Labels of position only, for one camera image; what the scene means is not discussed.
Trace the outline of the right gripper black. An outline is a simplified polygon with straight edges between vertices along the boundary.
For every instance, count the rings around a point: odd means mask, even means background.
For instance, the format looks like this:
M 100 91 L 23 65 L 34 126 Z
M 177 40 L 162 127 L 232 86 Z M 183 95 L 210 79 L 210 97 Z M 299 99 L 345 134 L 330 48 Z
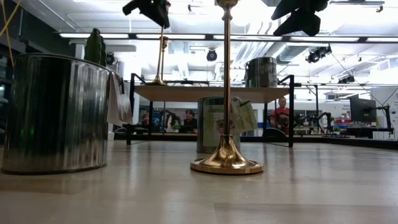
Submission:
M 320 31 L 320 18 L 309 12 L 320 12 L 327 8 L 329 0 L 281 0 L 275 8 L 271 19 L 274 21 L 289 13 L 291 16 L 273 33 L 282 36 L 302 31 L 308 36 L 315 36 Z

